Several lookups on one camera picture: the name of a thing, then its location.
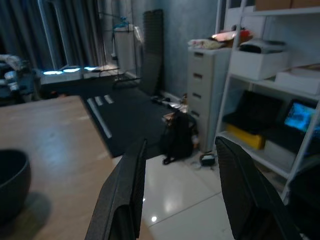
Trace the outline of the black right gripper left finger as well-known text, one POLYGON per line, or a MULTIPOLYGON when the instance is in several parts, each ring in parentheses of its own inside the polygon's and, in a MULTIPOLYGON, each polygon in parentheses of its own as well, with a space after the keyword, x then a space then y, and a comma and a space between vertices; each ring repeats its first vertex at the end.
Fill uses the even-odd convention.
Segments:
POLYGON ((136 240, 140 237, 147 140, 136 140, 106 179, 98 195, 86 240, 136 240))

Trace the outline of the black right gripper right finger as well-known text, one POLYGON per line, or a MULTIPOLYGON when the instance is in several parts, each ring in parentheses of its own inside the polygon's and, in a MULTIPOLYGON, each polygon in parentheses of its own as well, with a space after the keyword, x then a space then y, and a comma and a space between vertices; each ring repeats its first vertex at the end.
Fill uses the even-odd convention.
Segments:
POLYGON ((280 195, 251 156, 225 137, 215 139, 223 201, 236 240, 299 240, 280 195))

